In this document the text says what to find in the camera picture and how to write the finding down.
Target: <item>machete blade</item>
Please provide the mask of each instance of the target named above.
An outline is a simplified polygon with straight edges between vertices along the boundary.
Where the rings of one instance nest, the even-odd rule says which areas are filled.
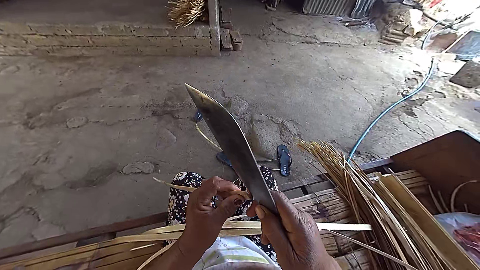
[[[253,195],[253,199],[277,214],[275,202],[258,167],[252,149],[237,121],[220,103],[207,94],[185,84],[190,97],[220,144],[233,169]]]

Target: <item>flip-flop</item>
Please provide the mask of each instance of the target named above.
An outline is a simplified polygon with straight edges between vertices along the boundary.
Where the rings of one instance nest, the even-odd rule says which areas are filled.
[[[193,119],[195,120],[195,122],[201,122],[203,119],[204,119],[204,116],[202,115],[202,113],[200,112],[200,110],[197,110],[197,112],[195,113],[195,116],[193,117]]]
[[[292,157],[290,156],[290,150],[285,145],[279,145],[277,147],[278,163],[280,164],[280,173],[283,176],[290,175],[290,166],[292,165]]]
[[[230,166],[233,168],[232,166],[232,162],[230,162],[230,160],[227,158],[227,155],[225,155],[224,152],[220,152],[216,155],[216,159],[219,160],[220,162]]]

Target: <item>striped cloth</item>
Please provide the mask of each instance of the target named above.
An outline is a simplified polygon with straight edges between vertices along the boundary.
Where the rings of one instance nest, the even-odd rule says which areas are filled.
[[[218,237],[192,270],[227,269],[227,263],[252,262],[280,267],[254,242],[244,236]]]

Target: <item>low brick wall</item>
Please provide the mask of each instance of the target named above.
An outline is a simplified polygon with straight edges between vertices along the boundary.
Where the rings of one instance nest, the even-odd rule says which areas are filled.
[[[212,47],[216,45],[212,46],[209,25],[175,29],[156,25],[0,22],[0,55],[216,55]]]

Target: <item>floral pants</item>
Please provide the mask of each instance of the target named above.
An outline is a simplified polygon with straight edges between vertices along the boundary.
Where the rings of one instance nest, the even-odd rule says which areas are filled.
[[[270,190],[278,191],[278,185],[276,183],[275,178],[273,177],[272,172],[263,166],[260,166],[260,170],[267,182],[268,188]],[[193,173],[193,172],[181,172],[177,174],[172,181],[174,185],[182,185],[182,186],[189,186],[189,187],[200,187],[202,185],[202,180],[205,179],[200,175]],[[247,187],[243,184],[240,180],[239,187],[241,190],[247,190]],[[187,203],[188,198],[190,196],[190,192],[184,190],[178,190],[174,188],[170,188],[170,201],[168,204],[168,220],[167,226],[171,225],[178,225],[184,224],[187,218]],[[252,205],[252,200],[246,200],[243,202],[243,205],[237,209],[236,215],[246,215],[248,208]],[[215,208],[215,198],[212,200],[212,205]],[[258,217],[249,218],[245,217],[242,218],[243,221],[259,221]],[[259,246],[274,262],[277,262],[276,253],[272,244],[263,245],[260,242],[259,235],[248,235],[246,236],[250,240],[252,240],[257,246]],[[166,246],[172,243],[174,240],[167,240],[164,241],[163,246]]]

